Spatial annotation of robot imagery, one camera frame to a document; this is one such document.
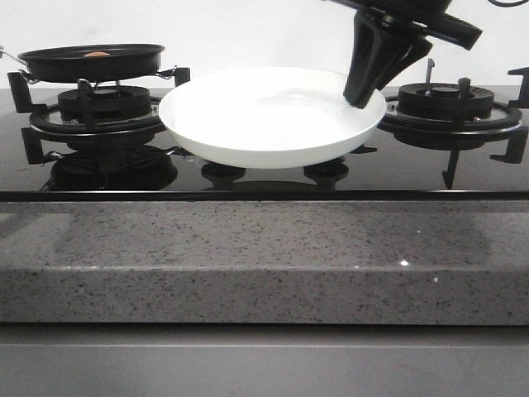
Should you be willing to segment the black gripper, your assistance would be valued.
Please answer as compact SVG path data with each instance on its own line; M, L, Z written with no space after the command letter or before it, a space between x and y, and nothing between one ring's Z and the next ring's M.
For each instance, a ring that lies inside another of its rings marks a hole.
M466 50L470 50L482 35L478 27L446 13L451 1L359 0L337 3L362 10L354 17L354 48L343 92L347 102L356 108L365 108L376 89L387 86L431 51L433 44L424 36L417 37L417 31L407 22L421 26L426 36L434 36ZM391 18L385 21L380 15Z

